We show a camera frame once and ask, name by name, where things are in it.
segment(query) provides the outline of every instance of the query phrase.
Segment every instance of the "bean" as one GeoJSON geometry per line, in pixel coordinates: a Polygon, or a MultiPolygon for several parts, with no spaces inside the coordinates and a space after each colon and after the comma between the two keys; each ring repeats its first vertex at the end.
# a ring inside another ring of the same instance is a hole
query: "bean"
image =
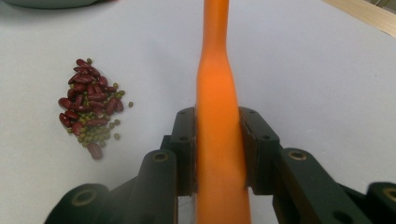
{"type": "Polygon", "coordinates": [[[70,89],[67,91],[67,98],[69,98],[70,100],[72,100],[76,95],[76,92],[73,89],[70,89]]]}
{"type": "Polygon", "coordinates": [[[90,73],[90,70],[86,67],[75,67],[74,70],[82,75],[87,75],[90,73]]]}
{"type": "Polygon", "coordinates": [[[70,77],[68,84],[72,84],[75,82],[75,79],[79,76],[79,73],[73,75],[72,77],[70,77]]]}
{"type": "Polygon", "coordinates": [[[94,94],[94,93],[96,93],[96,91],[95,91],[95,89],[93,88],[93,85],[88,85],[88,87],[87,87],[87,94],[88,94],[88,95],[91,95],[91,94],[94,94]]]}
{"type": "Polygon", "coordinates": [[[83,95],[78,95],[76,96],[74,105],[82,105],[82,101],[84,100],[84,96],[83,95]]]}
{"type": "Polygon", "coordinates": [[[93,108],[93,113],[95,114],[95,116],[97,117],[97,118],[102,118],[105,114],[103,113],[103,110],[100,108],[100,107],[94,107],[93,108]]]}
{"type": "Polygon", "coordinates": [[[88,100],[89,101],[104,101],[105,99],[107,99],[107,95],[105,93],[102,93],[102,92],[88,95],[88,100]]]}
{"type": "Polygon", "coordinates": [[[92,106],[92,107],[99,107],[99,108],[102,108],[102,109],[105,109],[105,108],[106,108],[106,105],[105,105],[104,103],[102,103],[102,102],[89,101],[89,104],[90,104],[90,106],[92,106]]]}
{"type": "Polygon", "coordinates": [[[90,119],[85,123],[85,125],[87,125],[88,127],[93,127],[93,126],[105,125],[107,123],[108,123],[107,119],[101,118],[101,119],[90,119]]]}
{"type": "Polygon", "coordinates": [[[59,115],[59,120],[66,128],[70,128],[72,126],[72,121],[70,121],[70,119],[64,113],[59,115]]]}
{"type": "Polygon", "coordinates": [[[82,60],[82,59],[77,59],[76,60],[76,64],[78,65],[78,66],[81,66],[81,67],[86,67],[86,68],[89,68],[89,67],[91,67],[91,65],[90,65],[90,63],[86,63],[84,60],[82,60]]]}
{"type": "Polygon", "coordinates": [[[117,88],[115,87],[105,87],[105,92],[116,92],[117,88]]]}
{"type": "Polygon", "coordinates": [[[91,84],[93,81],[94,81],[94,78],[90,77],[88,75],[78,76],[75,79],[76,83],[81,83],[81,84],[91,84]]]}
{"type": "Polygon", "coordinates": [[[76,83],[74,85],[73,89],[74,89],[75,92],[83,93],[84,91],[87,90],[87,85],[81,84],[81,83],[76,83]]]}
{"type": "Polygon", "coordinates": [[[106,113],[108,115],[114,114],[114,111],[116,110],[116,106],[117,106],[117,100],[115,98],[111,98],[107,103],[106,113]]]}
{"type": "Polygon", "coordinates": [[[123,110],[123,104],[120,99],[117,99],[117,104],[116,104],[116,111],[121,112],[123,110]]]}
{"type": "Polygon", "coordinates": [[[70,119],[79,119],[78,114],[76,114],[75,112],[73,112],[71,110],[67,110],[66,112],[64,112],[64,114],[70,119]]]}
{"type": "Polygon", "coordinates": [[[107,84],[108,84],[107,78],[105,78],[105,77],[99,77],[98,83],[99,83],[99,86],[101,86],[101,87],[106,87],[107,84]]]}
{"type": "Polygon", "coordinates": [[[92,107],[86,105],[73,105],[72,110],[77,112],[91,112],[92,107]]]}
{"type": "Polygon", "coordinates": [[[93,85],[93,89],[95,90],[96,93],[103,92],[102,89],[100,88],[100,86],[97,84],[93,85]]]}
{"type": "Polygon", "coordinates": [[[107,128],[106,126],[103,127],[103,134],[109,133],[109,132],[110,132],[110,129],[109,129],[109,128],[107,128]]]}
{"type": "Polygon", "coordinates": [[[63,109],[66,109],[66,110],[68,110],[68,109],[70,109],[70,107],[72,106],[72,101],[70,100],[70,99],[68,99],[68,98],[61,98],[61,99],[59,99],[59,101],[58,101],[58,105],[61,107],[61,108],[63,108],[63,109]]]}
{"type": "Polygon", "coordinates": [[[94,67],[90,68],[90,72],[91,72],[91,75],[93,75],[94,77],[99,77],[100,76],[99,71],[96,70],[96,68],[94,68],[94,67]]]}
{"type": "Polygon", "coordinates": [[[72,129],[75,136],[80,136],[81,135],[80,129],[82,129],[82,123],[79,121],[74,122],[72,129]]]}
{"type": "Polygon", "coordinates": [[[94,160],[100,160],[103,158],[102,149],[96,143],[89,143],[87,145],[87,149],[91,153],[91,156],[94,160]]]}

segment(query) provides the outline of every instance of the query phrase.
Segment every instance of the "gray object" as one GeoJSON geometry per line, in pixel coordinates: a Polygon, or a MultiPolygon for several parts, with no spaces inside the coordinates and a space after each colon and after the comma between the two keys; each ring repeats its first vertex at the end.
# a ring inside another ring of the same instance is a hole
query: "gray object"
{"type": "Polygon", "coordinates": [[[4,0],[6,3],[31,8],[56,9],[69,7],[85,7],[98,0],[4,0]]]}

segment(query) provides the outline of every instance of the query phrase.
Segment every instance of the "orange spatula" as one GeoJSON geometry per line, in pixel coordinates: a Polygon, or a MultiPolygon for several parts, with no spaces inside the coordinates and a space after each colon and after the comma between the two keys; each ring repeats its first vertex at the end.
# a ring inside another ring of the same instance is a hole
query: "orange spatula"
{"type": "Polygon", "coordinates": [[[226,49],[228,5],[228,0],[205,0],[196,106],[198,224],[250,223],[238,104],[226,49]]]}

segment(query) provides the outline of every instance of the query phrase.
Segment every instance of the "metal screw hole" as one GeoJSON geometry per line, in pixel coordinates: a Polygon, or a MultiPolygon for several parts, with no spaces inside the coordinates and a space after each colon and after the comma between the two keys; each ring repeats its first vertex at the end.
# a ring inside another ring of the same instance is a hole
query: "metal screw hole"
{"type": "Polygon", "coordinates": [[[152,156],[154,161],[166,161],[168,160],[168,154],[164,152],[157,152],[152,156]]]}
{"type": "Polygon", "coordinates": [[[383,189],[384,194],[391,199],[392,201],[396,202],[396,189],[394,188],[385,188],[383,189]]]}
{"type": "Polygon", "coordinates": [[[296,161],[305,161],[306,160],[306,155],[300,151],[291,151],[291,152],[289,152],[289,156],[296,161]]]}
{"type": "Polygon", "coordinates": [[[95,200],[97,192],[94,189],[84,189],[77,192],[72,199],[72,204],[76,207],[87,205],[95,200]]]}

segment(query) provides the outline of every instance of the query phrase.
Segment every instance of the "white surface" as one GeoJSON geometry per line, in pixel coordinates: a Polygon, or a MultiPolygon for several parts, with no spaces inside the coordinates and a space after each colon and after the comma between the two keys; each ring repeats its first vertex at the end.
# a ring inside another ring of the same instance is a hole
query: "white surface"
{"type": "MultiPolygon", "coordinates": [[[[42,223],[71,188],[114,188],[195,102],[202,1],[110,1],[36,10],[0,2],[0,223],[42,223]],[[121,140],[93,161],[61,126],[75,59],[126,90],[121,140]]],[[[259,111],[283,147],[311,152],[360,192],[396,182],[396,40],[319,0],[232,1],[229,57],[239,104],[259,111]]],[[[276,223],[251,197],[253,223],[276,223]]],[[[190,223],[183,210],[180,223],[190,223]]]]}

